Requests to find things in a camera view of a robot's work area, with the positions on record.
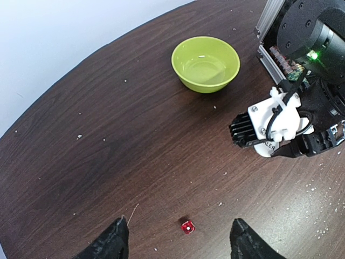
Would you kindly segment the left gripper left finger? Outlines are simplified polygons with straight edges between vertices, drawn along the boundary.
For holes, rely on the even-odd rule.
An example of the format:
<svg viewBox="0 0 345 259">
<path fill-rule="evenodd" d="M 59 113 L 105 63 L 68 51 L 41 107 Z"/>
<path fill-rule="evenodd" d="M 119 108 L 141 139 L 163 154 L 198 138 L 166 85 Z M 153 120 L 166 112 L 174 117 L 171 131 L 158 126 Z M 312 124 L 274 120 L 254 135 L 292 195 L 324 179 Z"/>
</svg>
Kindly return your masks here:
<svg viewBox="0 0 345 259">
<path fill-rule="evenodd" d="M 129 258 L 129 229 L 125 217 L 117 218 L 75 258 Z"/>
</svg>

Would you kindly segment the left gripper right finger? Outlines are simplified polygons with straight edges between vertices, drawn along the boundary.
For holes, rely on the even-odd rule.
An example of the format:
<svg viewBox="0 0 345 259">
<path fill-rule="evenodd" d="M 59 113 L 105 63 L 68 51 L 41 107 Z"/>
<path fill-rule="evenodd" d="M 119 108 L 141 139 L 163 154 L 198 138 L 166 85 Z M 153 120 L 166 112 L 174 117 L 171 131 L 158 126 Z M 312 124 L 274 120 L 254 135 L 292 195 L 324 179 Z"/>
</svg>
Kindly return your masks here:
<svg viewBox="0 0 345 259">
<path fill-rule="evenodd" d="M 282 255 L 270 247 L 243 219 L 234 219 L 230 231 L 231 259 L 279 258 Z"/>
</svg>

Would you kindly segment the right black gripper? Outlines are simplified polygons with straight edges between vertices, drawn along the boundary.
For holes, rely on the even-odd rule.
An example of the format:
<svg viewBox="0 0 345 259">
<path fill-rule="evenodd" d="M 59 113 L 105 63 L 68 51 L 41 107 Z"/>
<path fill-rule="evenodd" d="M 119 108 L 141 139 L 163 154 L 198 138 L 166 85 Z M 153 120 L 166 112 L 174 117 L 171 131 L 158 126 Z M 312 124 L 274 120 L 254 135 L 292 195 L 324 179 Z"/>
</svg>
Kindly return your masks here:
<svg viewBox="0 0 345 259">
<path fill-rule="evenodd" d="M 344 83 L 318 79 L 300 93 L 300 111 L 312 115 L 314 132 L 302 134 L 278 148 L 272 156 L 315 156 L 344 143 Z"/>
</svg>

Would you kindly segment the red die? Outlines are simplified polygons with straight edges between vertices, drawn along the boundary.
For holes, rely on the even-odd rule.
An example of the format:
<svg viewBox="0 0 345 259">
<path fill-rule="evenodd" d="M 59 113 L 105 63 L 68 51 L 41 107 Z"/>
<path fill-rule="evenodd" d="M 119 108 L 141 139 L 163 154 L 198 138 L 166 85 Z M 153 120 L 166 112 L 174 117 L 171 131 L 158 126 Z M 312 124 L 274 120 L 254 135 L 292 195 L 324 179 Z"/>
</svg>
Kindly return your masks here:
<svg viewBox="0 0 345 259">
<path fill-rule="evenodd" d="M 192 221 L 187 220 L 181 224 L 181 229 L 186 235 L 189 235 L 195 231 L 196 227 Z"/>
</svg>

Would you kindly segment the white dealer button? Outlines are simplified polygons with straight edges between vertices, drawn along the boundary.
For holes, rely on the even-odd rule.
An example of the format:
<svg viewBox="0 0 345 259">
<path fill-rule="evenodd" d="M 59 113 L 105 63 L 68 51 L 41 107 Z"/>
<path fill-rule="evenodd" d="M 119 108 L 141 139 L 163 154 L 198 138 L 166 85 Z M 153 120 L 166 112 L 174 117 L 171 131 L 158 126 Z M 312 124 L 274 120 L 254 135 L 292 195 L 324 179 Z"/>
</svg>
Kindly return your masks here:
<svg viewBox="0 0 345 259">
<path fill-rule="evenodd" d="M 257 154 L 262 157 L 270 158 L 272 154 L 279 148 L 280 144 L 274 141 L 265 141 L 263 143 L 254 145 Z"/>
</svg>

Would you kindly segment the aluminium poker chip case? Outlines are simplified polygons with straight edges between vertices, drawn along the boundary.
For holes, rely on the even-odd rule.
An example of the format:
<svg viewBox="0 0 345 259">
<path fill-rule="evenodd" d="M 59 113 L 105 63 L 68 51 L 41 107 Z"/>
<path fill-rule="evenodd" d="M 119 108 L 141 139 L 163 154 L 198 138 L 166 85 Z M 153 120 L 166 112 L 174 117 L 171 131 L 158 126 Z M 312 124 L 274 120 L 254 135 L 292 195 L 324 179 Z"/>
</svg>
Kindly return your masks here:
<svg viewBox="0 0 345 259">
<path fill-rule="evenodd" d="M 294 1 L 268 0 L 254 33 L 260 41 L 257 57 L 276 84 L 282 80 L 296 81 L 303 67 L 288 59 L 278 48 L 277 36 L 281 21 Z"/>
</svg>

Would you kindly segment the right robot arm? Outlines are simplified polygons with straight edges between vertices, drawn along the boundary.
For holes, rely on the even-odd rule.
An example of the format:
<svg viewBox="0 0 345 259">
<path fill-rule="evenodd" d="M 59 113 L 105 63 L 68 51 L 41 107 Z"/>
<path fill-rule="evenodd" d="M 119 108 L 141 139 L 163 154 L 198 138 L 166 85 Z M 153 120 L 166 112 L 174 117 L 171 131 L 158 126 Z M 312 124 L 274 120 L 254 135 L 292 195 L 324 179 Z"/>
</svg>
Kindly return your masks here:
<svg viewBox="0 0 345 259">
<path fill-rule="evenodd" d="M 273 156 L 311 157 L 335 148 L 344 142 L 334 133 L 344 122 L 344 1 L 296 1 L 281 21 L 277 45 L 315 76 L 299 94 L 314 132 L 295 137 Z"/>
</svg>

